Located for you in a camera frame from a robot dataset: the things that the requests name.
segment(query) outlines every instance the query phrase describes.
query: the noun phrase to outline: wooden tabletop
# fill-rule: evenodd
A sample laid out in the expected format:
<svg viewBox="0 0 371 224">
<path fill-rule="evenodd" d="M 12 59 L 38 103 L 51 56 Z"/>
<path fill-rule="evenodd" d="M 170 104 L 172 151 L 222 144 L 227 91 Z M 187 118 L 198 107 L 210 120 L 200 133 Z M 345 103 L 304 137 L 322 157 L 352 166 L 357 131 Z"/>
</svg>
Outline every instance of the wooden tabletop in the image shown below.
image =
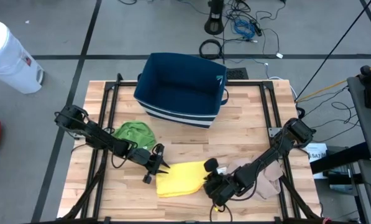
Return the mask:
<svg viewBox="0 0 371 224">
<path fill-rule="evenodd" d="M 290 118 L 297 116 L 290 84 L 287 80 L 273 81 L 273 83 L 280 118 L 284 124 Z M 94 121 L 99 117 L 104 85 L 104 81 L 89 83 L 83 108 Z M 118 128 L 129 120 L 139 120 L 148 124 L 157 142 L 165 146 L 164 158 L 168 164 L 203 161 L 215 157 L 220 166 L 223 166 L 234 159 L 258 156 L 269 148 L 257 86 L 228 86 L 230 99 L 221 107 L 217 118 L 208 130 L 163 121 L 147 115 L 134 99 L 134 89 L 133 86 L 119 88 L 119 101 L 116 105 L 113 126 Z M 267 98 L 270 117 L 275 124 L 269 97 Z M 108 100 L 104 127 L 108 121 L 110 100 L 111 97 Z M 75 142 L 75 146 L 80 144 L 84 144 L 84 140 Z M 69 212 L 83 193 L 91 153 L 92 150 L 88 146 L 80 147 L 73 152 L 57 217 L 62 217 Z M 110 163 L 110 158 L 109 154 L 99 211 L 100 220 L 105 216 L 112 217 L 112 220 L 130 221 L 209 220 L 211 199 L 204 193 L 203 188 L 191 195 L 158 198 L 155 181 L 153 180 L 151 184 L 142 182 L 146 173 L 144 167 L 126 162 L 122 168 L 115 169 Z M 308 156 L 292 150 L 289 159 L 296 190 L 319 215 L 321 208 Z M 115 164 L 121 161 L 120 158 L 114 158 Z M 292 216 L 290 196 L 285 193 L 288 212 Z M 89 215 L 92 214 L 94 194 L 90 202 Z M 234 221 L 273 221 L 273 217 L 281 216 L 278 197 L 272 197 L 265 202 L 254 199 L 244 202 L 229 201 L 227 206 L 232 211 Z M 213 212 L 213 220 L 229 221 L 229 214 Z"/>
</svg>

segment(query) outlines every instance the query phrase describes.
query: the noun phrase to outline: gray floor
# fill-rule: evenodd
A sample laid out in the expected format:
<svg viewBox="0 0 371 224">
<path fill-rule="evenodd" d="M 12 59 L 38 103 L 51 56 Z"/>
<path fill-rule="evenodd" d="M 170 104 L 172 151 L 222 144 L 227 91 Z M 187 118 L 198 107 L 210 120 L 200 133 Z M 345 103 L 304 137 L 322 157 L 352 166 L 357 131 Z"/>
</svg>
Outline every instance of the gray floor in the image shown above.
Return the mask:
<svg viewBox="0 0 371 224">
<path fill-rule="evenodd" d="M 206 1 L 191 2 L 200 11 L 208 12 Z M 274 11 L 282 6 L 279 0 L 247 2 L 253 12 Z M 80 55 L 95 5 L 95 0 L 0 0 L 0 21 L 32 55 Z M 279 34 L 280 53 L 285 57 L 259 61 L 268 63 L 270 76 L 289 79 L 299 93 L 323 61 L 302 59 L 303 55 L 321 58 L 328 54 L 361 10 L 359 0 L 289 0 L 277 20 L 261 22 L 262 27 Z M 144 0 L 125 6 L 114 0 L 102 0 L 87 54 L 197 54 L 200 43 L 211 38 L 203 30 L 205 21 L 205 15 L 177 1 Z M 276 37 L 269 31 L 266 35 L 265 53 L 274 54 Z M 233 37 L 238 36 L 227 29 L 225 38 Z M 226 53 L 261 54 L 263 38 L 255 39 L 258 43 L 227 44 Z M 206 52 L 214 51 L 214 47 L 206 46 Z M 371 54 L 371 22 L 366 14 L 334 53 L 353 57 Z M 286 59 L 287 55 L 299 55 L 300 59 Z M 233 61 L 226 61 L 226 66 L 246 67 L 250 79 L 266 77 L 261 64 L 252 60 Z M 60 110 L 68 98 L 78 60 L 39 60 L 39 63 L 48 75 L 43 88 L 35 94 L 21 95 L 0 81 L 0 120 L 4 125 L 0 147 L 0 223 L 24 223 L 32 218 L 58 131 L 53 123 L 53 112 Z M 125 79 L 133 80 L 144 64 L 145 60 L 85 60 L 73 103 L 83 104 L 89 80 L 113 80 L 118 72 Z M 363 65 L 371 65 L 371 59 L 328 60 L 305 94 L 356 75 Z M 300 106 L 309 111 L 320 101 L 311 100 L 300 103 Z M 346 91 L 332 101 L 352 106 Z M 328 102 L 307 116 L 305 122 L 315 126 L 330 119 L 346 119 L 347 113 L 334 110 Z M 350 124 L 341 122 L 328 124 L 318 128 L 315 140 L 326 139 L 349 127 Z M 356 127 L 326 143 L 352 146 L 363 140 L 360 128 Z M 65 136 L 42 220 L 56 217 L 72 146 L 73 140 Z M 337 218 L 355 210 L 353 197 L 329 190 L 324 181 L 316 184 L 325 216 Z M 356 215 L 353 213 L 340 219 Z"/>
</svg>

